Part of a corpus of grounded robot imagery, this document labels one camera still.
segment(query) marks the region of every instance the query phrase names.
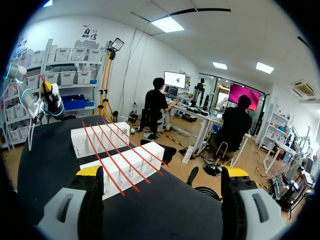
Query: black shirt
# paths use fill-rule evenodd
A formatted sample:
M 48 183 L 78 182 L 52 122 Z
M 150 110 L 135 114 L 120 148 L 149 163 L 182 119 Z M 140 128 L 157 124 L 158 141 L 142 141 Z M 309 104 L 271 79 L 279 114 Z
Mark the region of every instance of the black shirt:
M 157 89 L 150 90 L 145 95 L 144 108 L 156 113 L 161 109 L 167 109 L 166 97 Z
M 222 115 L 223 126 L 215 137 L 215 142 L 220 145 L 228 143 L 228 152 L 239 149 L 243 137 L 251 128 L 252 119 L 243 108 L 227 107 Z

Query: computer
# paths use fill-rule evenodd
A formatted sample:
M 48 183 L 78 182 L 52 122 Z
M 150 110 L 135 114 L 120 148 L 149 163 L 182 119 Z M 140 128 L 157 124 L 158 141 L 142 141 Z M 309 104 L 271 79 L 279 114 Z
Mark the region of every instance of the computer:
M 305 169 L 304 169 L 304 177 L 308 184 L 313 184 L 313 181 L 310 175 L 313 164 L 314 164 L 314 161 L 310 157 L 308 157 L 308 160 L 306 162 Z

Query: air conditioner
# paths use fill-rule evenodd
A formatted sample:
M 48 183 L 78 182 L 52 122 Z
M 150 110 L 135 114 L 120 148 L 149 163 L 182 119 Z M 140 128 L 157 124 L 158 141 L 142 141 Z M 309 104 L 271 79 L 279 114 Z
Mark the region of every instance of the air conditioner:
M 307 95 L 309 97 L 312 97 L 312 96 L 314 96 L 316 94 L 314 89 L 304 79 L 300 79 L 300 80 L 296 81 L 295 83 L 293 83 L 293 89 L 292 90 L 294 91 L 295 94 L 300 93 L 300 95 L 302 95 L 302 96 L 303 95 Z

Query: computer monitor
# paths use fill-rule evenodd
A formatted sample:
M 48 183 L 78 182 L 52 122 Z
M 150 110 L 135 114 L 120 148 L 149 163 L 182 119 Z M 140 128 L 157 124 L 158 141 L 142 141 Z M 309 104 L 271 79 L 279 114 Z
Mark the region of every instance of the computer monitor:
M 164 84 L 184 89 L 186 85 L 186 77 L 187 76 L 182 73 L 164 71 Z
M 260 93 L 241 85 L 231 84 L 228 101 L 238 104 L 239 97 L 247 95 L 251 100 L 250 110 L 256 111 L 259 103 Z

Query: black chair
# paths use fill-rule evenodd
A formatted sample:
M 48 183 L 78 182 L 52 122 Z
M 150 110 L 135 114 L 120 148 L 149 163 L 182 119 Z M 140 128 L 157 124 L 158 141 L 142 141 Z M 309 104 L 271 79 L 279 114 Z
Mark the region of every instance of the black chair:
M 144 144 L 147 144 L 150 142 L 151 141 L 141 139 L 140 145 L 144 145 Z M 161 145 L 161 144 L 159 144 L 159 145 L 164 148 L 162 161 L 166 164 L 169 164 L 172 160 L 172 157 L 176 154 L 177 149 L 175 149 L 174 147 L 171 147 L 171 146 L 165 146 L 165 145 Z
M 194 169 L 191 170 L 190 175 L 188 176 L 187 180 L 186 180 L 186 184 L 188 184 L 190 187 L 192 187 L 192 182 L 194 181 L 194 179 L 196 178 L 197 174 L 198 174 L 199 168 L 196 166 Z M 208 195 L 209 197 L 218 200 L 219 202 L 221 201 L 219 195 L 212 190 L 209 187 L 206 186 L 198 186 L 195 188 L 195 190 L 198 190 L 199 192 Z

